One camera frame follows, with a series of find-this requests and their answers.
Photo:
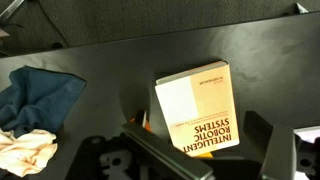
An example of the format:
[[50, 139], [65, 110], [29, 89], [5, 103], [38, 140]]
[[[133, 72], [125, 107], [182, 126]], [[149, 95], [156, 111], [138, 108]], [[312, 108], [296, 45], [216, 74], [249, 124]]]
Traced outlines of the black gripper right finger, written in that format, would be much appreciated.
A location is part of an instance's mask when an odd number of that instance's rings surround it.
[[271, 125], [247, 111], [243, 131], [263, 159], [258, 180], [293, 180], [296, 171], [295, 135], [285, 125]]

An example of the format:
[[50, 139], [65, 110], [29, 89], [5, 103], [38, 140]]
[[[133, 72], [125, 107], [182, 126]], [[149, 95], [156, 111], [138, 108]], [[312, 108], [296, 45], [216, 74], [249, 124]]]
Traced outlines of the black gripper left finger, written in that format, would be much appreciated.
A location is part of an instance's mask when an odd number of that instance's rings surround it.
[[164, 178], [172, 180], [214, 180], [213, 169], [194, 159], [136, 123], [122, 126], [124, 143], [134, 156]]

